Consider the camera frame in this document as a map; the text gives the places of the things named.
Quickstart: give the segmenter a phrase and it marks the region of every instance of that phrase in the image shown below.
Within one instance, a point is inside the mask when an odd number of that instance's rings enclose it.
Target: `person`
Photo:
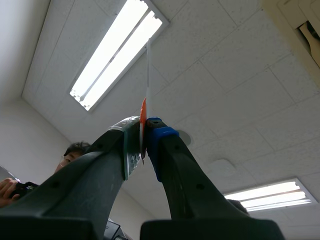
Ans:
[[[81,157],[90,147],[90,144],[81,141],[72,143],[65,151],[60,163],[56,167],[54,173]],[[12,178],[6,178],[0,181],[0,208],[8,206],[20,198],[19,194],[15,194],[12,198],[10,195],[16,189],[18,181]]]

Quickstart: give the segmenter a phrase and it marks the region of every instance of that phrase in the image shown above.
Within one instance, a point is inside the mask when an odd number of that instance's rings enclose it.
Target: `white ceiling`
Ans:
[[[52,0],[24,99],[70,141],[93,142],[139,112],[146,57],[86,112],[68,93],[125,0]],[[171,24],[152,45],[153,112],[192,137],[190,150],[224,193],[299,177],[320,200],[320,97],[259,0],[154,0]],[[231,176],[213,174],[226,158]],[[157,218],[169,217],[152,166],[123,188]],[[287,239],[320,239],[320,206],[254,212]]]
[[[0,0],[0,103],[23,92],[49,0]]]

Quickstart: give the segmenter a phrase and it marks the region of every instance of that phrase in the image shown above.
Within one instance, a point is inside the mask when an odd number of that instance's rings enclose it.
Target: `fluorescent light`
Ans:
[[[162,22],[155,18],[154,12],[151,11],[106,68],[102,76],[85,97],[84,102],[92,106],[102,94],[104,94],[108,87],[110,87],[119,74],[147,43],[149,38],[158,30],[161,24]]]
[[[81,97],[96,80],[147,9],[147,4],[139,0],[128,0],[124,4],[119,15],[74,84],[73,89],[77,96]]]
[[[262,197],[254,200],[242,201],[241,204],[245,208],[257,207],[262,205],[277,204],[294,200],[304,199],[306,197],[303,191],[285,193],[276,196]]]
[[[285,183],[275,184],[271,186],[259,187],[253,190],[242,191],[239,193],[228,194],[225,197],[227,199],[241,201],[241,200],[253,199],[253,198],[263,197],[263,196],[272,195],[272,194],[289,192],[289,191],[297,190],[299,188],[300,187],[296,185],[295,181],[291,181],[291,182],[285,182]]]
[[[246,210],[247,210],[248,212],[252,212],[252,211],[258,211],[258,210],[283,208],[283,207],[290,207],[290,206],[295,206],[295,205],[311,204],[311,203],[312,203],[311,200],[309,200],[309,199],[303,199],[303,200],[296,200],[296,201],[288,201],[288,202],[275,203],[275,204],[270,204],[270,205],[267,205],[267,206],[248,207]]]
[[[148,40],[168,24],[151,1],[127,0],[70,95],[88,111],[142,55]]]
[[[247,211],[317,203],[297,178],[226,194],[225,198],[240,201]]]

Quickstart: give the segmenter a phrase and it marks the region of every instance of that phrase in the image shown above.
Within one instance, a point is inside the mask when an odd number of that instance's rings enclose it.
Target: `hair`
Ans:
[[[79,141],[72,143],[65,151],[64,157],[67,156],[69,153],[80,153],[85,154],[85,152],[89,149],[91,145],[86,141]]]
[[[232,199],[228,199],[228,201],[233,205],[235,206],[238,210],[240,210],[241,212],[249,215],[249,213],[247,212],[247,209],[242,206],[241,202],[240,201],[237,201],[237,200],[232,200]]]

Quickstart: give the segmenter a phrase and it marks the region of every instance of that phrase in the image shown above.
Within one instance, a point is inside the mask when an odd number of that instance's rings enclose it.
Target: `white wall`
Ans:
[[[0,101],[20,97],[50,0],[0,0]]]
[[[50,177],[69,144],[25,101],[0,107],[0,165],[22,182]]]
[[[155,217],[121,189],[116,196],[110,218],[120,224],[130,238],[139,240],[141,225]]]

